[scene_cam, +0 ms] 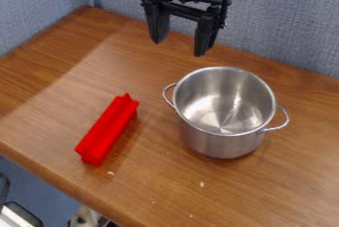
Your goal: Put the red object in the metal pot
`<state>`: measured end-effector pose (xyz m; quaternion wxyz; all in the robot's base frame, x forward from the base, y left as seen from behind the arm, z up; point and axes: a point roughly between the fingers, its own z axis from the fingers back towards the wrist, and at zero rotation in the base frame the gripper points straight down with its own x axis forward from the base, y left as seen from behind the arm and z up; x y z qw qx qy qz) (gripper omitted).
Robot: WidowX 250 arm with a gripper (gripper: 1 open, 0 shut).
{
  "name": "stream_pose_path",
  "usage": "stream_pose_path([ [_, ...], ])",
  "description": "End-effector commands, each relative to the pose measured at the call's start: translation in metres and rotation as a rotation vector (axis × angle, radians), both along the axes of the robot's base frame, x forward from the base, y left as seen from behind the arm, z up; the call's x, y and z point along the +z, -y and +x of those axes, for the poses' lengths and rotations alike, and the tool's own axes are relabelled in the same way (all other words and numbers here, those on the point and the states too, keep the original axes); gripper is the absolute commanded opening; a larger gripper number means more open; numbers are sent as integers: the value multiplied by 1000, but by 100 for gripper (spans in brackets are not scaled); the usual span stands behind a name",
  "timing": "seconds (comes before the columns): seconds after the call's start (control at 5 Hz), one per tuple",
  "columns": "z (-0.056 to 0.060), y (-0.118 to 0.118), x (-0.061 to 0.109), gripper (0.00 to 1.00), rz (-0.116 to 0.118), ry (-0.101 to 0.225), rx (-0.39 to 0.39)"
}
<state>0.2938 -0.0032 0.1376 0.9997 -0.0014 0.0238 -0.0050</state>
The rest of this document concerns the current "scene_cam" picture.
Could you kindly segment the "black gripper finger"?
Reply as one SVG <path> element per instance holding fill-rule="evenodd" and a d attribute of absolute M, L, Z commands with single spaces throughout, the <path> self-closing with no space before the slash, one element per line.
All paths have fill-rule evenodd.
<path fill-rule="evenodd" d="M 219 20 L 216 16 L 203 16 L 197 22 L 195 30 L 195 50 L 193 54 L 200 57 L 213 46 L 216 34 L 219 31 Z"/>
<path fill-rule="evenodd" d="M 169 34 L 169 13 L 159 4 L 146 4 L 144 11 L 151 40 L 160 44 Z"/>

